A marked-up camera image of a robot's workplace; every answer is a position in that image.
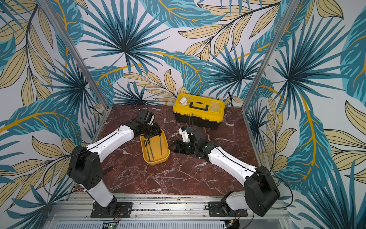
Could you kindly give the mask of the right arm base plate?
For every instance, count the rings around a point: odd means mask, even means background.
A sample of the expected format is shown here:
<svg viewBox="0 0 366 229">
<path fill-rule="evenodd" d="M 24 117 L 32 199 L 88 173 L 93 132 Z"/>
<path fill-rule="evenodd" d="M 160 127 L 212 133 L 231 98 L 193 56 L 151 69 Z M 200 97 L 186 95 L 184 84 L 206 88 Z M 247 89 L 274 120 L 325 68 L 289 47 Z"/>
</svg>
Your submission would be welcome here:
<svg viewBox="0 0 366 229">
<path fill-rule="evenodd" d="M 209 211 L 209 216 L 213 218 L 222 218 L 222 217 L 247 217 L 248 212 L 244 209 L 232 210 L 225 203 L 220 201 L 211 201 L 208 202 L 205 206 L 205 209 Z"/>
</svg>

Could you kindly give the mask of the black file tool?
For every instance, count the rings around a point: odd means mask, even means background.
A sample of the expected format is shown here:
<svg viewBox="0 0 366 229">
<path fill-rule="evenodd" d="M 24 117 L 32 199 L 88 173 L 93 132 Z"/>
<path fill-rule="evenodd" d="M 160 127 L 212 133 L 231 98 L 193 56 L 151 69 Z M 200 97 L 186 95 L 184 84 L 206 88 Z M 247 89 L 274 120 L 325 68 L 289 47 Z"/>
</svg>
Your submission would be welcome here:
<svg viewBox="0 0 366 229">
<path fill-rule="evenodd" d="M 160 143 L 160 153 L 161 153 L 161 156 L 163 156 L 163 143 L 162 143 L 162 137 L 161 136 L 159 137 L 159 143 Z"/>
</svg>

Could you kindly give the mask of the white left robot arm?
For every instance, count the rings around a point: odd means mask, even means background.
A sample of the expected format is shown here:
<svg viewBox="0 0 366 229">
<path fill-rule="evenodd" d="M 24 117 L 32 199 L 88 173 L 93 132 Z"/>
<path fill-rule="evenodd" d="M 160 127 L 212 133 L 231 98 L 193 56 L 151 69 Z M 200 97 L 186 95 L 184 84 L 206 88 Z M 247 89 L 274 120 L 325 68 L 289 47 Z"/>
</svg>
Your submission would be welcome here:
<svg viewBox="0 0 366 229">
<path fill-rule="evenodd" d="M 102 208 L 112 205 L 115 196 L 103 182 L 102 162 L 121 145 L 138 136 L 156 136 L 158 123 L 127 121 L 101 140 L 86 147 L 76 146 L 71 154 L 67 175 L 79 184 Z"/>
</svg>

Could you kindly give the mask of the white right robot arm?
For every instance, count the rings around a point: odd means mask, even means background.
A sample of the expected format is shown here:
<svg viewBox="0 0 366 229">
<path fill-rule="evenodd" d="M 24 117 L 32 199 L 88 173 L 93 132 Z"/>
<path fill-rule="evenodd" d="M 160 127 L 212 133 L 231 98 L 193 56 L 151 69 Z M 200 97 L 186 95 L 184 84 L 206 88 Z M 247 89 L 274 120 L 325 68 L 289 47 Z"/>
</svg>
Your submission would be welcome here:
<svg viewBox="0 0 366 229">
<path fill-rule="evenodd" d="M 216 165 L 233 176 L 243 191 L 232 191 L 219 202 L 209 202 L 211 217 L 230 217 L 251 210 L 263 217 L 280 197 L 270 171 L 247 164 L 226 152 L 217 143 L 208 141 L 198 127 L 182 127 L 178 130 L 181 140 L 174 141 L 169 149 L 177 154 L 195 155 Z"/>
</svg>

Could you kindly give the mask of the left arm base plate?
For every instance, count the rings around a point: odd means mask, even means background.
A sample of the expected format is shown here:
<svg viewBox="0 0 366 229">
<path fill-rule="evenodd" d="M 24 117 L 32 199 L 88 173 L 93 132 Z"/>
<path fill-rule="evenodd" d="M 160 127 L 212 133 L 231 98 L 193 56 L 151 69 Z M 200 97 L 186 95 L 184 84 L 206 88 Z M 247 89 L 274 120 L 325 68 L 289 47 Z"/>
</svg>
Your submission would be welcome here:
<svg viewBox="0 0 366 229">
<path fill-rule="evenodd" d="M 96 201 L 93 203 L 91 218 L 129 218 L 132 211 L 132 202 L 112 201 L 107 207 L 102 207 Z"/>
</svg>

